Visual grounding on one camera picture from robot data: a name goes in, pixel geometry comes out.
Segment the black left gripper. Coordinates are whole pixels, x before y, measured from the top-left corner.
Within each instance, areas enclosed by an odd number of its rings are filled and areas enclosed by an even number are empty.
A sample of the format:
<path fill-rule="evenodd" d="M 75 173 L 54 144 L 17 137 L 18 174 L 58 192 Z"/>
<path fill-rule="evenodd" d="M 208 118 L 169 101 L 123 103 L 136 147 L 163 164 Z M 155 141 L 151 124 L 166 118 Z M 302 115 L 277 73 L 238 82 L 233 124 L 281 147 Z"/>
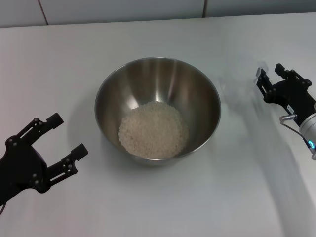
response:
<path fill-rule="evenodd" d="M 46 121 L 34 118 L 16 136 L 6 140 L 6 151 L 0 159 L 1 205 L 25 189 L 35 189 L 42 194 L 50 187 L 77 174 L 75 162 L 88 155 L 83 144 L 75 147 L 70 154 L 50 167 L 47 167 L 40 154 L 31 146 L 42 135 L 63 123 L 58 113 Z"/>

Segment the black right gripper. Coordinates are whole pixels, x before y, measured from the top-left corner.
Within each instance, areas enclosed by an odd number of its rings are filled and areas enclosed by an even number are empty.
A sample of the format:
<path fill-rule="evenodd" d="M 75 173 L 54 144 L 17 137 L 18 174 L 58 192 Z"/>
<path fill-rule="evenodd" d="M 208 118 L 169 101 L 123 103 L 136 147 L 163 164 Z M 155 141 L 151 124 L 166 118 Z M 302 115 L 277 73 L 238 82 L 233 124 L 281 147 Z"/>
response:
<path fill-rule="evenodd" d="M 276 64 L 275 72 L 284 80 L 271 84 L 265 70 L 258 69 L 256 85 L 264 96 L 264 101 L 282 106 L 288 114 L 297 115 L 296 123 L 303 123 L 316 112 L 316 101 L 308 93 L 312 82 L 300 76 L 295 70 L 286 70 L 280 63 Z"/>

